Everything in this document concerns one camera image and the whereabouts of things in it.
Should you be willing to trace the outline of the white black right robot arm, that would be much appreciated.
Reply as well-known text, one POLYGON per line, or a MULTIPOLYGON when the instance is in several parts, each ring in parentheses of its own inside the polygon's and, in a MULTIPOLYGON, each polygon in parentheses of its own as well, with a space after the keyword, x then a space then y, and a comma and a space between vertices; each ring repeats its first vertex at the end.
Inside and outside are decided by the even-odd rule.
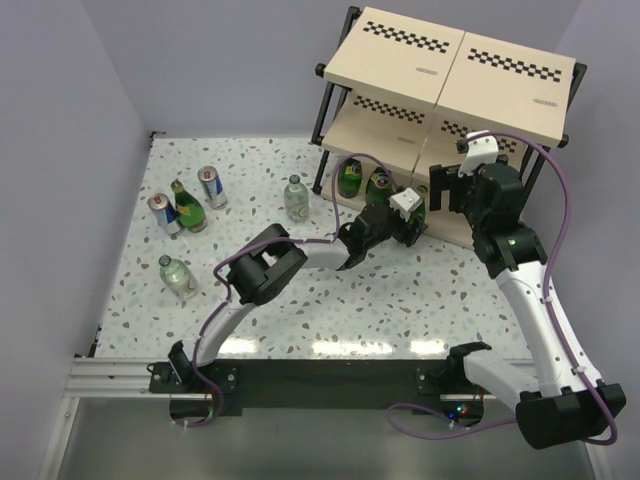
POLYGON ((473 249, 507 299, 529 348, 528 375, 482 342, 451 348, 438 381, 459 393, 479 386, 507 405, 527 443, 544 449, 572 441, 610 445, 626 396, 589 360, 564 313, 549 276, 551 262, 533 229, 521 219, 524 186, 504 163, 464 174, 460 166, 430 168, 429 207, 462 214, 473 249))

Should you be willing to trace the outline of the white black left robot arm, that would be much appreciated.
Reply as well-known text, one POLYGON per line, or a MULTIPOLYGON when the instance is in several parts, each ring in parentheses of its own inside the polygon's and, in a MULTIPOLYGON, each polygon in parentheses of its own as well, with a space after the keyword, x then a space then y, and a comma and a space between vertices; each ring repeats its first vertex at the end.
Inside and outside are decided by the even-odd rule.
POLYGON ((349 270, 391 238, 407 247, 414 245, 424 229, 424 202, 403 207, 394 198, 365 206, 354 221, 326 238, 296 239, 282 225, 270 225, 214 268, 225 294, 199 328, 191 353, 185 352, 181 341, 171 347, 173 382, 185 392, 211 385, 205 365, 216 359, 244 317, 279 296, 300 270, 349 270))

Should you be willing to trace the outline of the green Perrier bottle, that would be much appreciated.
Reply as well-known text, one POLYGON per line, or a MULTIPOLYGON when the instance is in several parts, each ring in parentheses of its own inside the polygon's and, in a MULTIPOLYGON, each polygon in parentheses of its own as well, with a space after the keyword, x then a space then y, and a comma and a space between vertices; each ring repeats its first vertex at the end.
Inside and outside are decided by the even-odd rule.
POLYGON ((207 218, 201 203, 188 191, 178 179, 170 184, 174 193, 175 209, 181 225, 191 233, 198 233, 207 227, 207 218))
POLYGON ((426 212, 428 206, 428 187, 425 184, 418 184, 413 190, 419 195, 421 203, 411 213, 408 221, 410 229, 418 229, 423 232, 426 229, 426 212))
POLYGON ((393 194, 391 177, 382 167, 377 167, 367 181, 365 203, 367 205, 383 204, 393 194))

